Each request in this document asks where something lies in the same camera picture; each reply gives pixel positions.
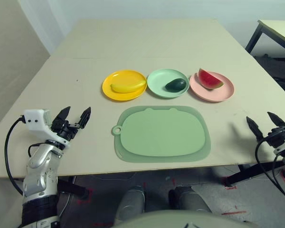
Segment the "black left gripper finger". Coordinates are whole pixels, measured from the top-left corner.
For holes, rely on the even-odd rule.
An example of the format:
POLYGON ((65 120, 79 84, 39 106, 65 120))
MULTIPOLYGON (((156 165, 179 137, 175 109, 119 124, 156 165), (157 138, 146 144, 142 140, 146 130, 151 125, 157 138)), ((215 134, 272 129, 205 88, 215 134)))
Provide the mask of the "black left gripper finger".
POLYGON ((79 129, 84 129, 86 124, 88 123, 91 116, 91 107, 88 107, 80 116, 80 120, 77 123, 79 129))
POLYGON ((70 106, 62 109, 59 112, 59 114, 54 118, 52 122, 52 127, 62 127, 66 121, 69 111, 70 111, 70 106))

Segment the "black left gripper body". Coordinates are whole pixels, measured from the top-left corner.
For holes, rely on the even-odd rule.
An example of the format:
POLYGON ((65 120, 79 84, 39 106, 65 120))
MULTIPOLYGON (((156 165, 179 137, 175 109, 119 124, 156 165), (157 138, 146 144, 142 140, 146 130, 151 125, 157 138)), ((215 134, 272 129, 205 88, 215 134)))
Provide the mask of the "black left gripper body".
POLYGON ((78 133, 78 124, 53 123, 51 125, 51 130, 55 132, 59 137, 63 138, 65 141, 69 142, 74 139, 78 133))

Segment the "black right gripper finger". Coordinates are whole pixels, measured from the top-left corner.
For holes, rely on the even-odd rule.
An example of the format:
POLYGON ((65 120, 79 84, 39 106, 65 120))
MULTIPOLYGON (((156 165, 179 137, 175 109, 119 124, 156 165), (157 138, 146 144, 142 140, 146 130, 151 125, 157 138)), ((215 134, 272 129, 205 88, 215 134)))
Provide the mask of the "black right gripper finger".
POLYGON ((248 116, 246 117, 247 124, 252 131, 252 133, 255 135, 257 142, 260 142, 264 137, 263 133, 260 131, 258 125, 248 116))
POLYGON ((277 126, 277 127, 285 127, 285 122, 276 114, 272 112, 267 112, 269 115, 271 121, 277 126))

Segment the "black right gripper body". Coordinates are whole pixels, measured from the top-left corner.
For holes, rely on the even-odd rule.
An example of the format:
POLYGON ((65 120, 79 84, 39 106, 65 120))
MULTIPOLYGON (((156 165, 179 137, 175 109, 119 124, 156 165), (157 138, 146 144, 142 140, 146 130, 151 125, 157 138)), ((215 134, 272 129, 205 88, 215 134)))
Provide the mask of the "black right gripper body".
POLYGON ((279 147, 285 143, 285 126, 273 128, 265 138, 261 140, 267 142, 269 146, 279 147))

